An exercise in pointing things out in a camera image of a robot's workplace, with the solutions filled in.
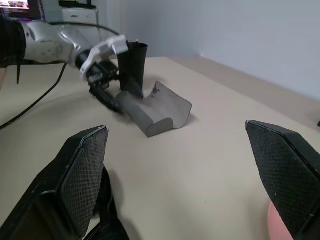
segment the beige tabletop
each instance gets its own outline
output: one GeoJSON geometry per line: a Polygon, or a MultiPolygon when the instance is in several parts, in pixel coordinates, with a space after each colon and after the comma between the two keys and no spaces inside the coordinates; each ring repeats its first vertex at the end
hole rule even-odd
{"type": "MultiPolygon", "coordinates": [[[[19,85],[16,67],[10,67],[0,93],[0,123],[52,86],[61,67],[22,66],[19,85]]],[[[167,58],[146,61],[144,92],[160,81],[193,108],[184,128],[152,138],[98,102],[79,76],[67,67],[48,97],[0,131],[0,224],[68,137],[108,125],[105,165],[131,239],[266,240],[269,198],[245,121],[297,131],[320,150],[318,131],[167,58]]],[[[119,84],[110,90],[116,94],[119,84]]]]}

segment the gray block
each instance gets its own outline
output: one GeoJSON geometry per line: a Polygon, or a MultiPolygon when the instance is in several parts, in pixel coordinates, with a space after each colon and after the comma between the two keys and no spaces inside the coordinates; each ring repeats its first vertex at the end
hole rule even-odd
{"type": "Polygon", "coordinates": [[[158,81],[145,99],[137,99],[127,92],[121,92],[116,99],[148,138],[182,128],[192,108],[189,101],[158,81]]]}

